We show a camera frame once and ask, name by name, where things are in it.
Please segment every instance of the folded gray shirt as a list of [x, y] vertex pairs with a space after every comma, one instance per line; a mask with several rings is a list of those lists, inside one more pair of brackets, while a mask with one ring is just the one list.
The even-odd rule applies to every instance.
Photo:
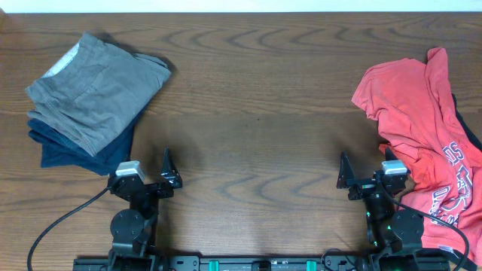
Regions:
[[115, 139], [167, 81], [171, 72], [152, 56], [131, 54], [84, 33], [26, 92], [29, 116], [94, 156]]

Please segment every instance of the crumpled red shirt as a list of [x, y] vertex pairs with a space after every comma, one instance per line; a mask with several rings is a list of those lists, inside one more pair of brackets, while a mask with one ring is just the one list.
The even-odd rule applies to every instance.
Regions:
[[[471, 246], [469, 259], [482, 265], [482, 152], [468, 140], [450, 92], [447, 53], [429, 51], [427, 64], [415, 59], [369, 68], [352, 102], [378, 120], [379, 134], [412, 172], [415, 191], [402, 202], [458, 227]], [[424, 248], [465, 245], [455, 231], [425, 218]]]

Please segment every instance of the folded navy shirt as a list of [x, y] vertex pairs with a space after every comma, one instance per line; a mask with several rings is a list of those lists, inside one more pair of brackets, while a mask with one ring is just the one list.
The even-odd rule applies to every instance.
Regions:
[[146, 107], [134, 117], [117, 138], [95, 156], [91, 156], [79, 145], [41, 120], [35, 118], [29, 120], [27, 124], [32, 128], [29, 136], [42, 144], [41, 167], [76, 165], [99, 175], [115, 172], [120, 163], [130, 158], [134, 126]]

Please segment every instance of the folded clothes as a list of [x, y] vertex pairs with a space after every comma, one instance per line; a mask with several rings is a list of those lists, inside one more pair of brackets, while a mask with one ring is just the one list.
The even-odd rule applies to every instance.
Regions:
[[127, 53], [84, 33], [44, 77], [27, 87], [35, 103], [29, 116], [95, 156], [126, 129], [170, 75], [155, 57]]
[[32, 128], [29, 136], [42, 144], [41, 167], [76, 165], [99, 175], [113, 173], [119, 166], [119, 163], [127, 161], [130, 157], [134, 126], [145, 108], [137, 114], [117, 138], [93, 157], [46, 123], [41, 120], [31, 119], [28, 122], [28, 125]]
[[113, 173], [129, 159], [134, 126], [170, 74], [158, 58], [127, 53], [84, 33], [26, 89], [35, 103], [29, 136], [42, 144], [41, 167]]
[[[378, 120], [379, 134], [389, 141], [416, 182], [402, 198], [410, 207], [459, 228], [468, 238], [468, 258], [482, 265], [482, 152], [480, 142], [458, 114], [450, 91], [447, 53], [428, 53], [428, 63], [402, 59], [367, 70], [352, 101]], [[462, 237], [425, 218], [424, 248], [460, 255]]]

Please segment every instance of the wood grain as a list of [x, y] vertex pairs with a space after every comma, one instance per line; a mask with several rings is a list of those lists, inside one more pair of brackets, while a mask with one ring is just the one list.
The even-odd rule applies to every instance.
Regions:
[[[351, 104], [372, 65], [447, 48], [459, 110], [482, 133], [481, 14], [9, 14], [0, 34], [0, 269], [25, 270], [38, 234], [106, 179], [40, 169], [25, 88], [83, 31], [168, 59], [172, 80], [136, 127], [149, 176], [172, 148], [185, 188], [161, 203], [158, 245], [203, 254], [322, 254], [366, 245], [364, 206], [336, 190], [339, 153], [379, 166], [375, 122]], [[106, 255], [114, 196], [62, 222], [36, 270]]]

